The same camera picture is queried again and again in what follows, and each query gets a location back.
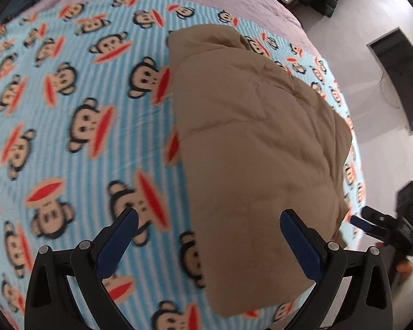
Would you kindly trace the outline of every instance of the wall-mounted tv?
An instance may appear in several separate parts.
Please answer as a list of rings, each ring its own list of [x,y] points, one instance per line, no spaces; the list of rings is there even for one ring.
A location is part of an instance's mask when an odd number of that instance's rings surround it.
[[[413,46],[398,28],[369,47],[393,82],[413,134]]]

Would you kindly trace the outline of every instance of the red lips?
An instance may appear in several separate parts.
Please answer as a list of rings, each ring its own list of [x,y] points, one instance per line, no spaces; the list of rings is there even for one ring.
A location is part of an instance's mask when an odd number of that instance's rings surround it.
[[[153,93],[151,103],[154,106],[160,106],[166,97],[168,84],[170,81],[170,69],[166,68],[162,73],[162,78],[159,81],[156,91]]]
[[[114,49],[113,51],[110,51],[108,53],[95,57],[95,59],[93,60],[93,63],[99,64],[99,63],[104,63],[112,59],[115,59],[116,57],[126,52],[132,45],[133,45],[133,41],[125,41],[122,44],[122,46],[118,47],[117,49]]]
[[[9,153],[11,151],[12,146],[15,144],[17,139],[21,135],[21,131],[23,130],[23,123],[19,123],[11,132],[9,138],[7,139],[5,146],[2,149],[2,154],[0,156],[0,166],[4,166],[5,163],[8,161]]]
[[[105,141],[108,137],[110,127],[115,116],[115,107],[112,105],[107,105],[101,109],[101,119],[99,120],[98,126],[96,127],[95,138],[90,144],[90,158],[97,158],[101,152],[104,150]]]

